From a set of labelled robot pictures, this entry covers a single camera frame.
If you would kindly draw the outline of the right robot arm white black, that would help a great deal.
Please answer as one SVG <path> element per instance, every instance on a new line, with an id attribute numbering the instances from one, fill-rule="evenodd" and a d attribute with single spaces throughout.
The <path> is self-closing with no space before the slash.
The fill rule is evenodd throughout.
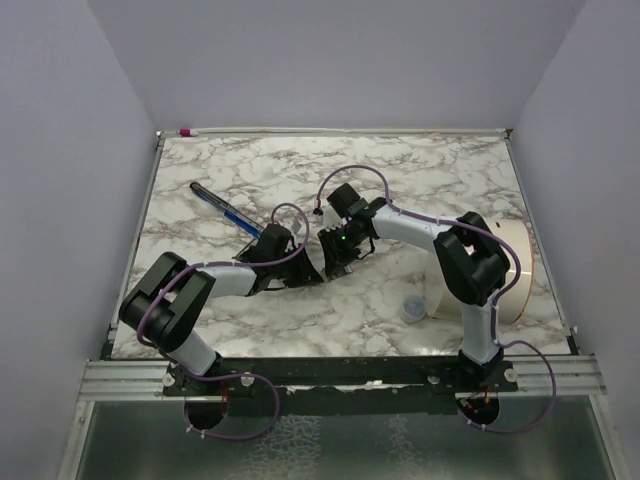
<path id="1" fill-rule="evenodd" d="M 461 383 L 481 391 L 496 376 L 493 366 L 503 358 L 496 339 L 492 304 L 505 286 L 511 263 L 484 219 L 475 212 L 457 218 L 431 218 L 403 210 L 383 197 L 365 200 L 345 183 L 328 196 L 323 212 L 335 213 L 338 223 L 318 233 L 328 279 L 361 260 L 361 244 L 375 240 L 402 242 L 434 255 L 449 292 L 461 303 L 463 343 Z"/>

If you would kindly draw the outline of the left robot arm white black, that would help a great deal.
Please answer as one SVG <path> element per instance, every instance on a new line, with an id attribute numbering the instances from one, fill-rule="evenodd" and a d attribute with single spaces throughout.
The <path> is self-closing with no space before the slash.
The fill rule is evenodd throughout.
<path id="1" fill-rule="evenodd" d="M 210 394 L 220 385 L 221 371 L 214 364 L 219 354 L 195 331 L 206 302 L 252 296 L 269 290 L 273 281 L 283 288 L 321 284 L 323 278 L 307 252 L 295 247 L 290 230 L 269 224 L 234 265 L 188 270 L 184 258 L 165 252 L 122 301 L 118 318 L 184 367 L 186 382 L 195 392 Z"/>

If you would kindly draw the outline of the black stapler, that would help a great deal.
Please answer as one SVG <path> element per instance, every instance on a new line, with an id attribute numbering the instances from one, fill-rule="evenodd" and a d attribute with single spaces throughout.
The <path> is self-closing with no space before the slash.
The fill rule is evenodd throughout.
<path id="1" fill-rule="evenodd" d="M 250 263 L 251 262 L 251 255 L 252 252 L 256 246 L 257 242 L 255 240 L 252 240 L 251 242 L 249 242 L 248 244 L 246 244 L 234 257 L 233 259 L 236 262 L 240 262 L 240 263 Z"/>

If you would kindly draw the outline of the blue stapler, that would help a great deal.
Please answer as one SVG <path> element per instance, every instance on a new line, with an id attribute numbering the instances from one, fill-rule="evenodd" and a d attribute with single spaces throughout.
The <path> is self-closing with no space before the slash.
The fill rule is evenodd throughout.
<path id="1" fill-rule="evenodd" d="M 194 195 L 219 210 L 225 218 L 233 222 L 237 227 L 241 228 L 255 239 L 260 237 L 263 227 L 258 222 L 242 213 L 231 203 L 206 189 L 198 182 L 192 182 L 189 185 L 189 188 Z"/>

